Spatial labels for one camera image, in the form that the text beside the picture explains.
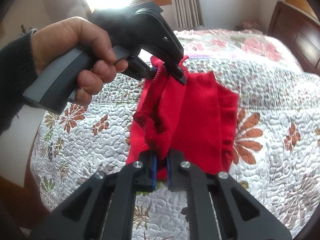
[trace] striped curtain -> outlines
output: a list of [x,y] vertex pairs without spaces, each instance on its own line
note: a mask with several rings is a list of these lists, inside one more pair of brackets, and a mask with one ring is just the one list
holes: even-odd
[[203,25],[199,0],[172,0],[179,28],[194,28]]

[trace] sleeve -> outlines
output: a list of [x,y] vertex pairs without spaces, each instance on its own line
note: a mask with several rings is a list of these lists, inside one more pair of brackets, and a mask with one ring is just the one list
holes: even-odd
[[23,92],[38,77],[34,66],[31,30],[0,50],[0,134],[10,127],[24,104]]

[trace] red cloth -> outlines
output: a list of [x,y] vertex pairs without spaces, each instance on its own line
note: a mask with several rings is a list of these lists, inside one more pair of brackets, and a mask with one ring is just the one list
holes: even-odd
[[[203,171],[227,171],[233,160],[238,95],[215,80],[213,72],[189,74],[182,63],[187,85],[176,81],[156,57],[153,80],[146,80],[130,132],[127,163],[136,161],[141,151],[153,149],[158,159],[166,157],[170,146],[184,153],[186,160]],[[165,170],[158,173],[165,179]]]

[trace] bolt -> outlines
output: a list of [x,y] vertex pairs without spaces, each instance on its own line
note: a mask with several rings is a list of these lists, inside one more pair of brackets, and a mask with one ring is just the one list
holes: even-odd
[[96,179],[103,179],[104,178],[105,173],[103,171],[98,171],[94,174],[94,177]]
[[182,168],[187,169],[187,168],[190,168],[191,163],[190,163],[190,162],[187,162],[187,161],[183,161],[183,162],[180,163],[180,166],[181,166]]
[[221,171],[221,172],[219,172],[219,177],[221,179],[227,179],[229,177],[229,174],[226,173],[225,171]]
[[135,168],[137,168],[137,169],[140,169],[140,168],[142,168],[143,163],[140,162],[140,161],[136,161],[136,162],[133,163],[133,166],[134,166]]

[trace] triangular cutout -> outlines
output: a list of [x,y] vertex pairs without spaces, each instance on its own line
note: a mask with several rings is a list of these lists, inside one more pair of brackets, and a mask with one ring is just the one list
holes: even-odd
[[259,216],[259,210],[257,210],[237,189],[233,188],[231,189],[231,192],[244,221]]
[[81,215],[87,204],[91,192],[91,187],[87,188],[84,192],[82,192],[81,195],[79,195],[74,201],[70,203],[69,206],[67,206],[62,211],[62,216],[69,218],[74,222],[78,222],[81,219]]

